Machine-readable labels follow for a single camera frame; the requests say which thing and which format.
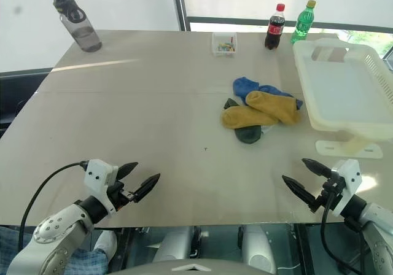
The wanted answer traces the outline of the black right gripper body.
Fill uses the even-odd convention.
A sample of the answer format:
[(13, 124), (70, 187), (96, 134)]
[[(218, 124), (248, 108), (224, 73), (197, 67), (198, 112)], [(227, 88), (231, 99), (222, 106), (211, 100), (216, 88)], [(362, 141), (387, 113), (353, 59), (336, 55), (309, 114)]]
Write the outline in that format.
[(341, 195), (344, 189), (344, 177), (337, 171), (331, 170), (327, 181), (322, 185), (320, 195), (309, 205), (311, 212), (315, 213), (320, 207), (330, 209), (334, 200)]

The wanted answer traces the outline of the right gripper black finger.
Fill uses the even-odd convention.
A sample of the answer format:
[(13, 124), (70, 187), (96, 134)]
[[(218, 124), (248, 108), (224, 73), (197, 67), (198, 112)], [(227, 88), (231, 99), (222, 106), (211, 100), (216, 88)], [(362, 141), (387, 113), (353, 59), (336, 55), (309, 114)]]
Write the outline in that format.
[(332, 175), (332, 170), (330, 168), (316, 160), (310, 158), (302, 158), (302, 162), (311, 172), (313, 172), (317, 176), (331, 177)]
[(285, 175), (282, 175), (282, 179), (291, 192), (299, 197), (307, 205), (310, 206), (315, 202), (315, 197), (310, 192), (308, 192), (301, 183)]

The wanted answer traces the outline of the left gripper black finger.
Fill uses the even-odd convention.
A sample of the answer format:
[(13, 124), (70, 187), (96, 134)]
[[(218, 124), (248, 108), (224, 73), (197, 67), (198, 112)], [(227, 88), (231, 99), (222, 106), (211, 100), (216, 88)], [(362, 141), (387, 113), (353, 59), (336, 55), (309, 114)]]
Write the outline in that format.
[(122, 180), (129, 175), (132, 170), (138, 165), (138, 162), (126, 163), (118, 168), (118, 180)]
[(133, 192), (133, 202), (138, 203), (146, 195), (148, 195), (159, 181), (160, 173), (147, 178), (140, 187)]

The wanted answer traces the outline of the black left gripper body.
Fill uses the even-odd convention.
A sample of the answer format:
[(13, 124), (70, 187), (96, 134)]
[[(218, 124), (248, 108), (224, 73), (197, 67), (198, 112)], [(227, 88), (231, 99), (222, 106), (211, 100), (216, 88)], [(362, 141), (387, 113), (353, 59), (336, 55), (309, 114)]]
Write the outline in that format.
[(116, 211), (134, 200), (134, 194), (124, 189), (124, 183), (116, 180), (115, 183), (107, 188), (107, 196)]

